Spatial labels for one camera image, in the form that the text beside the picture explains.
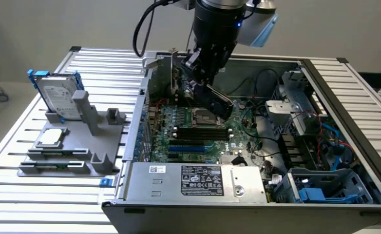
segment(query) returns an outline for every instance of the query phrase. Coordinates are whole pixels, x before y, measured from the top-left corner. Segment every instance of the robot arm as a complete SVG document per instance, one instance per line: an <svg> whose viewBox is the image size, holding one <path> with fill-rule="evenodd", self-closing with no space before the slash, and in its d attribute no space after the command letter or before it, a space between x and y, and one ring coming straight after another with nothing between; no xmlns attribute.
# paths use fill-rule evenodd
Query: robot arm
<svg viewBox="0 0 381 234"><path fill-rule="evenodd" d="M195 49L183 60L188 69L192 95L205 108L228 119L232 101L212 88L215 76L225 66L237 43L262 47L277 21L272 0L183 0L185 9L195 6Z"/></svg>

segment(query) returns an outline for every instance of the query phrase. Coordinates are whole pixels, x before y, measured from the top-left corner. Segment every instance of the white wall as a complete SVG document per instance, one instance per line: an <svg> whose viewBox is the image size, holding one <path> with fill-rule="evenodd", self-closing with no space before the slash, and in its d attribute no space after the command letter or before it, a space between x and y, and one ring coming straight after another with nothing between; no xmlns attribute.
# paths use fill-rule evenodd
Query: white wall
<svg viewBox="0 0 381 234"><path fill-rule="evenodd" d="M0 0L0 80L27 81L28 68L53 70L72 45L131 49L152 0ZM237 53L346 57L381 69L381 0L276 0L280 21L266 47ZM184 49L193 11L156 10L149 49Z"/></svg>
<svg viewBox="0 0 381 234"><path fill-rule="evenodd" d="M9 100L0 102L0 140L4 138L8 130L20 117L29 102L32 101L36 90L31 83L21 82L0 82L0 87L4 88Z"/></svg>

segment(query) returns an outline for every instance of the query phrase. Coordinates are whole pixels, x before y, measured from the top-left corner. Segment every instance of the motherboard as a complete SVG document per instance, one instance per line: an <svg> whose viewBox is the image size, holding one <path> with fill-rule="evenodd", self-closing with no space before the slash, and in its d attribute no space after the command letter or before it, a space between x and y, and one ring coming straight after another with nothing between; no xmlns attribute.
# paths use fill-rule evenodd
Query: motherboard
<svg viewBox="0 0 381 234"><path fill-rule="evenodd" d="M252 155L258 140L244 132L257 136L256 118L245 104L234 107L226 121L204 108L168 101L151 107L149 116L152 162L236 164L232 161L238 156L245 158L244 164L254 166L261 162Z"/></svg>

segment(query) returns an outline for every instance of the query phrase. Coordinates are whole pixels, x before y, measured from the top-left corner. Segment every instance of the warning label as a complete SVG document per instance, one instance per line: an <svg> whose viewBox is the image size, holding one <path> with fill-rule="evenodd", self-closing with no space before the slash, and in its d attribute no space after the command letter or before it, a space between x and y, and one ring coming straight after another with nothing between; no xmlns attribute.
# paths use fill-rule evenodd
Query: warning label
<svg viewBox="0 0 381 234"><path fill-rule="evenodd" d="M185 196L224 196L220 166L183 166L181 193Z"/></svg>

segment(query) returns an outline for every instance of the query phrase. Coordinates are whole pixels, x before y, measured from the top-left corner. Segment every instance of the capacitor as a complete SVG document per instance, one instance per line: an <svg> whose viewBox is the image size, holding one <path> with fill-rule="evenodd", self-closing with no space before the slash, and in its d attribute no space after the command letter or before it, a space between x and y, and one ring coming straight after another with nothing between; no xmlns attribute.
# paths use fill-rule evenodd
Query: capacitor
<svg viewBox="0 0 381 234"><path fill-rule="evenodd" d="M248 127L248 123L249 123L248 119L246 118L242 119L241 123L242 123L242 126L246 128Z"/></svg>
<svg viewBox="0 0 381 234"><path fill-rule="evenodd" d="M242 103L238 104L240 110L245 110L245 105Z"/></svg>

